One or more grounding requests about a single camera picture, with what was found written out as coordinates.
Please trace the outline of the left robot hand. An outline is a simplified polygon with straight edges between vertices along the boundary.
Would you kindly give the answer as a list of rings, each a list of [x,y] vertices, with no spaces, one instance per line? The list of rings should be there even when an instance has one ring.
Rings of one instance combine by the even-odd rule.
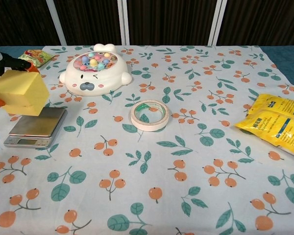
[[[40,112],[47,94],[37,68],[30,62],[0,52],[0,107],[17,112]]]

